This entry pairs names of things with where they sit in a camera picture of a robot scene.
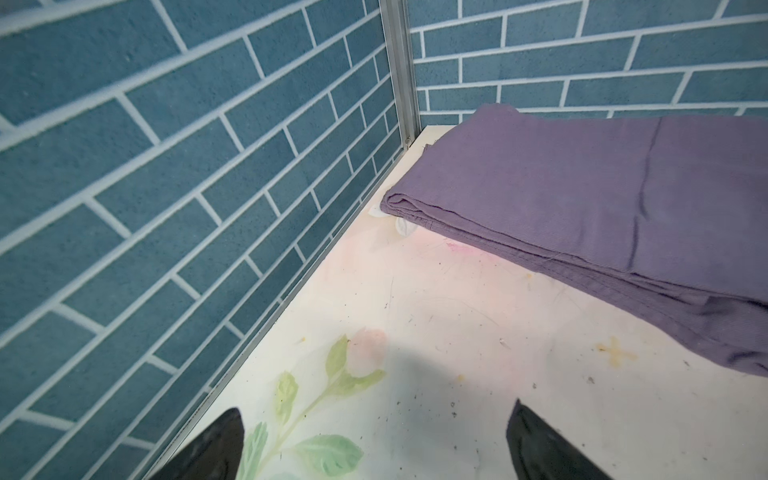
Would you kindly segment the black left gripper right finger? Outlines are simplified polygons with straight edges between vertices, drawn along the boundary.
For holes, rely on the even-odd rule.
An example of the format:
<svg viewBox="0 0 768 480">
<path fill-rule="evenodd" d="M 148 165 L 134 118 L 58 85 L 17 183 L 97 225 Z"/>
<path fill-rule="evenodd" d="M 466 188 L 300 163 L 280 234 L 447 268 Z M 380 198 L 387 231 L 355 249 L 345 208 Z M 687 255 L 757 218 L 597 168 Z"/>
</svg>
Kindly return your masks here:
<svg viewBox="0 0 768 480">
<path fill-rule="evenodd" d="M 610 480 L 531 408 L 516 400 L 506 440 L 518 479 Z"/>
</svg>

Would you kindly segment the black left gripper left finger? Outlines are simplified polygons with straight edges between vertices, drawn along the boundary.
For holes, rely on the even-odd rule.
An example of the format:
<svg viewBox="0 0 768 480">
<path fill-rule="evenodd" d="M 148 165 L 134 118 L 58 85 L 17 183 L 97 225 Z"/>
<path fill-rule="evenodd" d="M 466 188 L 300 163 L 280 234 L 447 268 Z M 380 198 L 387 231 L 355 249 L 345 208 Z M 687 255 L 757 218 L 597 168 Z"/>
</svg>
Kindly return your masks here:
<svg viewBox="0 0 768 480">
<path fill-rule="evenodd" d="M 235 480 L 245 430 L 238 408 L 222 413 L 176 454 L 151 480 Z"/>
</svg>

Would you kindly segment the purple trousers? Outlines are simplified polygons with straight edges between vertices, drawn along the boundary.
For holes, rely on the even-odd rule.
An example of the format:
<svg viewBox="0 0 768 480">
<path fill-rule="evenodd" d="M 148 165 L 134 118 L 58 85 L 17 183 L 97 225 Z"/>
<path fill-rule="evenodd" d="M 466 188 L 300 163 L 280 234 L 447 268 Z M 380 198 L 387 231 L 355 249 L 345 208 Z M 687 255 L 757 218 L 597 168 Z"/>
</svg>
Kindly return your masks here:
<svg viewBox="0 0 768 480">
<path fill-rule="evenodd" d="M 767 372 L 767 122 L 546 119 L 485 104 L 382 211 L 545 274 L 693 353 Z"/>
</svg>

